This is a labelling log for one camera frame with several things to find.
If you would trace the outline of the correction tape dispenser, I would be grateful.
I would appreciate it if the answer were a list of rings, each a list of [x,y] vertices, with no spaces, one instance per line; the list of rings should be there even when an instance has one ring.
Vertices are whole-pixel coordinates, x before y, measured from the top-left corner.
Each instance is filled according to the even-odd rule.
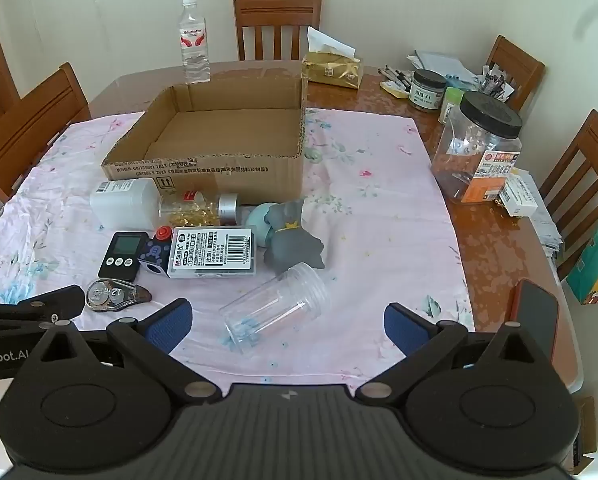
[[[85,293],[86,306],[95,312],[116,312],[150,301],[151,294],[145,287],[115,278],[93,281]]]

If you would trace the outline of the black digital timer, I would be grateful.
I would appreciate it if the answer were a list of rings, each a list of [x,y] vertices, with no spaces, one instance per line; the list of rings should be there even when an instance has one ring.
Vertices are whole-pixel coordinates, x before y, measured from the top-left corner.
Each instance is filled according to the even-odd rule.
[[[98,278],[133,283],[139,269],[139,255],[148,242],[145,232],[116,232],[102,259]]]

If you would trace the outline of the black cube toy red buttons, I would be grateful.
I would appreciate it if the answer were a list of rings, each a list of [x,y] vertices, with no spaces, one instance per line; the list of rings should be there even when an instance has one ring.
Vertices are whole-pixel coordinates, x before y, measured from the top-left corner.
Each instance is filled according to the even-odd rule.
[[[167,275],[172,247],[173,229],[160,226],[153,236],[148,237],[139,253],[139,263],[149,272]]]

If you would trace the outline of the clear case with label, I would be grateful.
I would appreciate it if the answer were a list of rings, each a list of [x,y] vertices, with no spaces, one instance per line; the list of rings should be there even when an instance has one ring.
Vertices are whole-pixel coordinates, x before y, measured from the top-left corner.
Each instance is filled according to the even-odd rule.
[[[170,278],[227,278],[256,274],[257,244],[247,226],[181,226],[172,236]]]

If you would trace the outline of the white translucent plastic container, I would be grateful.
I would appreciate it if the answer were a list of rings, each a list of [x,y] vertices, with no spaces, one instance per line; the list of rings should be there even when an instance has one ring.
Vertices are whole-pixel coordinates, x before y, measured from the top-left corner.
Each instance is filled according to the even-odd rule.
[[[90,194],[99,223],[113,231],[154,231],[161,195],[153,179],[105,181]]]

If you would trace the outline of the jar of golden capsules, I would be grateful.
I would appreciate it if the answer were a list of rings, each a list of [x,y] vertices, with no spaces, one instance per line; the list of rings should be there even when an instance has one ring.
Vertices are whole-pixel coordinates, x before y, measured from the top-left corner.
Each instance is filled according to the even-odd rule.
[[[169,226],[236,226],[238,195],[184,191],[161,196],[159,218]]]

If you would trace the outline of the light blue round case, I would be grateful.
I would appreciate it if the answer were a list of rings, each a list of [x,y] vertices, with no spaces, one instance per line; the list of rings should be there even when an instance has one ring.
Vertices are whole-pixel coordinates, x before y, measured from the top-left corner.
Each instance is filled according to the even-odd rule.
[[[274,234],[270,223],[265,220],[272,206],[275,206],[275,203],[263,203],[256,206],[249,212],[245,222],[245,226],[251,227],[257,245],[261,248],[267,248],[270,245],[271,237]]]

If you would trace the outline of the grey animal figurine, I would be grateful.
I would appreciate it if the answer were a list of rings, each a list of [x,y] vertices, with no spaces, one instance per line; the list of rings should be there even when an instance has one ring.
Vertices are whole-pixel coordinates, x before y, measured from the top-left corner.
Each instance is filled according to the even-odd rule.
[[[305,200],[292,200],[273,205],[264,217],[272,234],[264,253],[264,263],[276,275],[297,263],[306,263],[313,269],[324,269],[324,244],[302,226],[302,208]]]

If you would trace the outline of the wooden chair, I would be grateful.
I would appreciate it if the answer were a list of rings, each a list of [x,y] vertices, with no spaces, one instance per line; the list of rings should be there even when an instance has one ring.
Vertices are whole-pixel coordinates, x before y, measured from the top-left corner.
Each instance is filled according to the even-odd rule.
[[[546,209],[563,239],[557,275],[576,266],[598,225],[598,111],[592,110],[540,186]]]
[[[244,30],[255,33],[255,60],[263,61],[263,30],[273,29],[273,58],[282,59],[283,31],[289,29],[290,58],[301,59],[300,34],[302,29],[318,29],[323,0],[233,0],[238,60],[246,59]]]
[[[90,107],[70,63],[60,65],[0,118],[0,201],[14,196],[54,143],[77,122],[90,119]]]
[[[520,112],[537,91],[546,66],[502,35],[497,36],[487,58],[487,65],[497,65],[508,75],[506,82],[514,92],[508,106]]]

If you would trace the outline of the pink floral tablecloth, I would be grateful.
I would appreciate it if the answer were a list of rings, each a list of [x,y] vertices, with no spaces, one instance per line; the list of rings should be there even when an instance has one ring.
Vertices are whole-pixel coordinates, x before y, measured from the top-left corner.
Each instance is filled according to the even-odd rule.
[[[0,215],[0,303],[92,283],[111,240],[90,194],[101,161],[135,122],[132,114],[82,122],[60,136]],[[342,110],[305,114],[302,222],[324,245],[331,297],[314,321],[239,352],[219,312],[270,277],[171,280],[144,271],[153,299],[136,318],[184,297],[194,325],[174,356],[222,388],[234,382],[357,387],[401,359],[384,331],[387,304],[433,321],[474,323],[452,222],[409,118]]]

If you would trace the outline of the small white medicine box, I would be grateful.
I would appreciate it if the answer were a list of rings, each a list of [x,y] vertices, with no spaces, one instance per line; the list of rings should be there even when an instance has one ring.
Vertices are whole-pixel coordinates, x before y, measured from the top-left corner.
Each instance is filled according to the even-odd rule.
[[[529,188],[515,174],[506,179],[498,199],[510,217],[529,218],[538,208]]]

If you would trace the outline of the large clear jar black lid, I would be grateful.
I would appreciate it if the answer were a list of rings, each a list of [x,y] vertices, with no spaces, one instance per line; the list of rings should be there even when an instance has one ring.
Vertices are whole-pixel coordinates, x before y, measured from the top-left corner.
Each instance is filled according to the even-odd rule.
[[[495,200],[522,150],[523,121],[506,104],[477,91],[463,94],[445,121],[431,172],[448,200]]]

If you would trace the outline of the small jar green lid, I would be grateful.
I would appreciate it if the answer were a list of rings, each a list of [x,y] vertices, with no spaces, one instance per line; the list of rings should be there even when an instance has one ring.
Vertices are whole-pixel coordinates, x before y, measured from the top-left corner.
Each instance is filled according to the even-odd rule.
[[[445,124],[452,108],[461,103],[463,96],[464,91],[460,88],[448,87],[447,89],[445,89],[440,107],[440,115],[438,117],[438,122],[440,122],[442,125]]]

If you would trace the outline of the wooden chair far right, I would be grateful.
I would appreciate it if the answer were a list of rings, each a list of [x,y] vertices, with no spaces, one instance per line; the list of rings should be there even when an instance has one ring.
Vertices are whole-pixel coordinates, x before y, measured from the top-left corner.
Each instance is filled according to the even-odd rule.
[[[508,106],[520,112],[537,91],[546,66],[502,35],[497,36],[487,58],[487,65],[497,65],[508,75],[506,82],[514,92]]]

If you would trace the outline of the wooden chair far centre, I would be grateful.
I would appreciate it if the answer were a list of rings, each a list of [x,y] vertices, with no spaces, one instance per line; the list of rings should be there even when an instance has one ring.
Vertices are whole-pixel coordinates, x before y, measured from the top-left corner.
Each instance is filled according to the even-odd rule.
[[[273,29],[273,58],[282,59],[283,31],[289,29],[290,58],[301,59],[300,34],[302,29],[318,29],[323,0],[233,0],[238,60],[246,59],[244,30],[255,33],[255,60],[263,61],[263,30]]]

